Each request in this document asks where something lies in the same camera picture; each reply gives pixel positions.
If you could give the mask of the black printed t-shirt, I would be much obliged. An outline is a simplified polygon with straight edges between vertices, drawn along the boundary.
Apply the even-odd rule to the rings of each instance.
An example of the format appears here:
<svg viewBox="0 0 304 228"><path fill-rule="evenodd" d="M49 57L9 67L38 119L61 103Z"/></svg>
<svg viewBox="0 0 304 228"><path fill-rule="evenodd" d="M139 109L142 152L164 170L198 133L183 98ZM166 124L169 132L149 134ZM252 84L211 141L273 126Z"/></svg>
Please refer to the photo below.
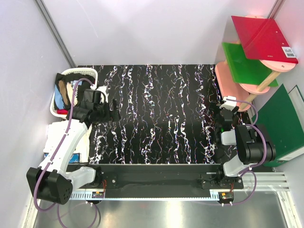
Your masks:
<svg viewBox="0 0 304 228"><path fill-rule="evenodd" d="M95 78L91 75L83 75L81 73L71 73L68 75L63 75L57 73L55 80L55 96L54 96L54 109L55 110L69 110L71 108L72 95L76 82L81 79L86 78L95 83ZM78 101L82 101L84 91L90 89L91 84L87 81L81 81L78 83L75 96L74 105L77 105Z"/></svg>

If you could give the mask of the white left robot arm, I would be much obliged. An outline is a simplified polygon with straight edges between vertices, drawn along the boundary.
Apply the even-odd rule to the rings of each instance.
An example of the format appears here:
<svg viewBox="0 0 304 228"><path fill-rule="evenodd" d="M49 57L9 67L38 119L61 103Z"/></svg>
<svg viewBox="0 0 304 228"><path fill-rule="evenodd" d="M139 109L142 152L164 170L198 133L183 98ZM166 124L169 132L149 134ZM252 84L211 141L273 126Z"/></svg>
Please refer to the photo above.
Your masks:
<svg viewBox="0 0 304 228"><path fill-rule="evenodd" d="M26 177L34 200L46 200L64 205L74 190L85 185L98 188L103 182L100 168L93 165L81 166L67 173L73 152L81 138L93 123L116 122L121 119L117 100L113 110L109 103L82 101L69 112L66 131L55 150L37 168L29 168Z"/></svg>

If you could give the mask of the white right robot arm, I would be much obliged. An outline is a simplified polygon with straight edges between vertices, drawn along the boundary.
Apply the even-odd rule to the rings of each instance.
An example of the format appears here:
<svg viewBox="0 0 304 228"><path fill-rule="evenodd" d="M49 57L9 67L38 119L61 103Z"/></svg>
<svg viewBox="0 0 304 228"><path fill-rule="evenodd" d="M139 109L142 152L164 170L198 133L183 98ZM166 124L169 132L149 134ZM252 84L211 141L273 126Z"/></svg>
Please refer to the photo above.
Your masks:
<svg viewBox="0 0 304 228"><path fill-rule="evenodd" d="M227 188L241 181L240 177L246 171L275 160L276 148L265 126L241 124L231 129L239 109L237 101L228 99L222 104L212 102L210 109L215 113L212 141L217 146L234 145L237 148L237 154L232 159L220 164L212 182L220 188Z"/></svg>

